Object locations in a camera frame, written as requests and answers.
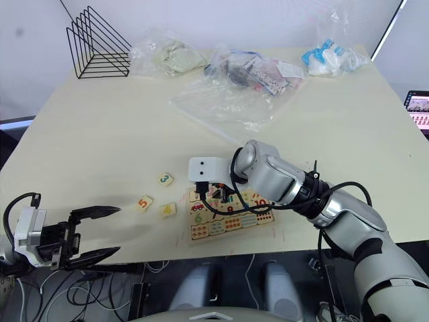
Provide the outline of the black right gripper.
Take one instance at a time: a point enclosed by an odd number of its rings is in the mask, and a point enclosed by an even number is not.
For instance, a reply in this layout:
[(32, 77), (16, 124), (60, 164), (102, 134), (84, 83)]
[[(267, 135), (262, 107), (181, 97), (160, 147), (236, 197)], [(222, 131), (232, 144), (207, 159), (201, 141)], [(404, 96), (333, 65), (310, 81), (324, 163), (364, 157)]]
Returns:
[(231, 195), (235, 194), (235, 190), (223, 183), (209, 184), (209, 197), (218, 199), (221, 203), (229, 203)]

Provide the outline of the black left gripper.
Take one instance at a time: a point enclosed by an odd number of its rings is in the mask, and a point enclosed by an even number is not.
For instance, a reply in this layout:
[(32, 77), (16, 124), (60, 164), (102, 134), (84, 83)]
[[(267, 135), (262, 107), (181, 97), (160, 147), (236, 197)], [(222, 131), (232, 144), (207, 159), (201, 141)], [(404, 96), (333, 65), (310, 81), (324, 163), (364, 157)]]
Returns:
[(68, 221), (55, 225), (44, 226), (41, 232), (38, 254), (51, 270), (87, 269), (118, 252), (121, 247), (103, 248), (82, 253), (78, 258), (80, 234), (76, 226), (83, 219), (99, 219), (110, 216), (121, 210), (114, 206), (91, 206), (75, 209), (70, 212)]

